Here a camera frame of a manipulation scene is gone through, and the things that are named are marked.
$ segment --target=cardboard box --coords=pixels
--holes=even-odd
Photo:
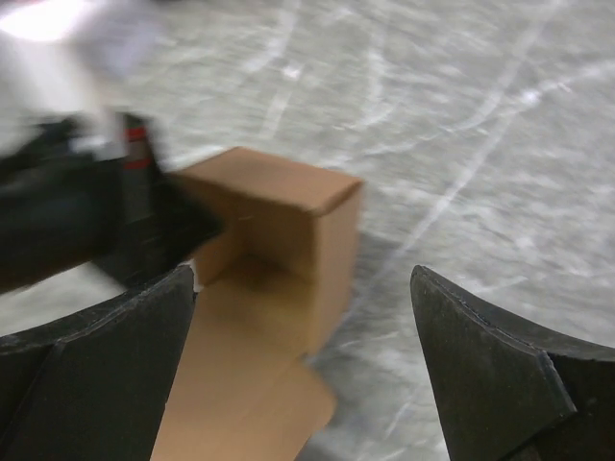
[[[362,181],[244,148],[177,177],[227,229],[195,257],[204,289],[152,460],[292,460],[334,410],[302,357],[350,300]]]

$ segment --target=cardboard flap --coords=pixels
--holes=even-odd
[[[333,409],[294,354],[199,299],[152,461],[288,461]]]
[[[314,215],[335,208],[361,185],[359,178],[243,147],[197,163],[179,175]]]

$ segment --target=black object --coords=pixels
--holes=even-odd
[[[126,286],[169,271],[222,230],[222,222],[205,205],[161,172],[152,125],[143,117],[126,115],[121,232],[111,251],[93,261]]]
[[[0,160],[0,293],[93,260],[127,287],[173,269],[220,221],[158,167],[151,123],[126,114],[129,154],[76,151],[79,124],[45,123]]]
[[[417,266],[412,304],[452,461],[615,460],[615,350]]]
[[[0,338],[0,459],[149,460],[193,308],[182,265]]]

